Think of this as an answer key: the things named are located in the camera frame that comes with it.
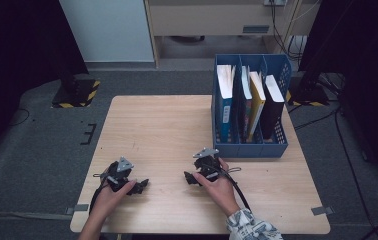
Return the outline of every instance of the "patterned sleeve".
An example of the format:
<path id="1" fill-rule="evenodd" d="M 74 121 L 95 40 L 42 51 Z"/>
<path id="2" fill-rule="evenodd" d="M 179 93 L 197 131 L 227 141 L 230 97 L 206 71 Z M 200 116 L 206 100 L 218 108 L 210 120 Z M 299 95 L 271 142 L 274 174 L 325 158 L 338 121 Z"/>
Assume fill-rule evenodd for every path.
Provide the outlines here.
<path id="1" fill-rule="evenodd" d="M 268 222 L 255 219 L 249 209 L 241 209 L 227 221 L 229 240 L 283 240 L 280 232 Z"/>

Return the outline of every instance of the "gray tape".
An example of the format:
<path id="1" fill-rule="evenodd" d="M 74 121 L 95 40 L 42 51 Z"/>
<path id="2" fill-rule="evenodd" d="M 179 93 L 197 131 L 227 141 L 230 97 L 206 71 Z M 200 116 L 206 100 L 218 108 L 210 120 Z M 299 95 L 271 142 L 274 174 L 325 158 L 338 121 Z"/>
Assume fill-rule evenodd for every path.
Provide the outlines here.
<path id="1" fill-rule="evenodd" d="M 335 211 L 332 207 L 316 207 L 312 208 L 311 211 L 313 212 L 314 216 L 320 215 L 320 214 L 333 214 Z"/>
<path id="2" fill-rule="evenodd" d="M 74 208 L 68 207 L 65 209 L 66 215 L 72 215 L 74 212 L 84 212 L 89 209 L 89 204 L 77 204 Z"/>

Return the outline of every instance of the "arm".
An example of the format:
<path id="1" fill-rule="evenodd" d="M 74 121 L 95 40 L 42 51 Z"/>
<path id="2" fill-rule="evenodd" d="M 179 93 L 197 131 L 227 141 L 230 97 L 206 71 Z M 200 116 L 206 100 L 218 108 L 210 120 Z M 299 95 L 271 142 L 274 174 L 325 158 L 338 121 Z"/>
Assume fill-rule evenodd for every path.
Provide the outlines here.
<path id="1" fill-rule="evenodd" d="M 219 158 L 223 170 L 228 171 L 229 165 Z M 233 185 L 230 181 L 220 176 L 216 181 L 210 182 L 199 173 L 193 173 L 195 179 L 205 187 L 212 200 L 221 208 L 227 216 L 227 229 L 230 240 L 244 239 L 283 239 L 280 232 L 270 223 L 255 219 L 249 209 L 241 209 L 236 202 Z"/>
<path id="2" fill-rule="evenodd" d="M 135 180 L 130 181 L 117 192 L 113 192 L 110 187 L 103 188 L 96 198 L 95 206 L 78 239 L 98 240 L 105 219 L 114 211 L 121 199 L 133 188 L 135 183 Z"/>

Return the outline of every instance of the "wooden table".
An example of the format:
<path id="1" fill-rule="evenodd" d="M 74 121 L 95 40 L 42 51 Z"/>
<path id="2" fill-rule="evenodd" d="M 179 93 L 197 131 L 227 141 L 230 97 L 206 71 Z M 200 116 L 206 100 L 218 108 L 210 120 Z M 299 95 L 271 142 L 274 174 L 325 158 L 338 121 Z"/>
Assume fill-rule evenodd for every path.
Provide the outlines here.
<path id="1" fill-rule="evenodd" d="M 211 96 L 117 96 L 112 100 L 78 200 L 89 204 L 102 173 L 120 156 L 135 167 L 130 178 L 150 179 L 142 194 L 126 196 L 107 219 L 104 232 L 226 234 L 225 215 L 202 187 L 188 185 L 193 154 L 212 147 Z M 286 109 L 289 146 L 279 159 L 225 159 L 254 215 L 285 234 L 326 234 L 326 215 Z M 80 232 L 88 212 L 75 212 L 71 230 Z"/>

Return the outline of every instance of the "blue file box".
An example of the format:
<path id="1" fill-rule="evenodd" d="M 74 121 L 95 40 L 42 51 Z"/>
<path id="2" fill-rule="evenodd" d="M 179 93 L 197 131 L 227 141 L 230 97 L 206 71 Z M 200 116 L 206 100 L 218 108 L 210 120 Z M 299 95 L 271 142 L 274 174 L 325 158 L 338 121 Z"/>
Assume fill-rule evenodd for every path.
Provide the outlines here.
<path id="1" fill-rule="evenodd" d="M 252 143 L 241 143 L 236 114 L 231 110 L 230 135 L 231 140 L 221 143 L 216 128 L 216 95 L 220 94 L 217 77 L 217 65 L 236 65 L 236 77 L 241 75 L 242 66 L 249 66 L 250 71 L 261 71 L 264 83 L 267 75 L 273 75 L 279 85 L 282 96 L 286 93 L 291 80 L 292 67 L 284 54 L 218 54 L 215 58 L 213 96 L 211 101 L 213 147 L 219 150 L 217 156 L 223 158 L 279 158 L 285 152 L 288 141 L 281 120 L 276 123 L 272 141 L 264 141 L 260 128 L 254 134 Z"/>

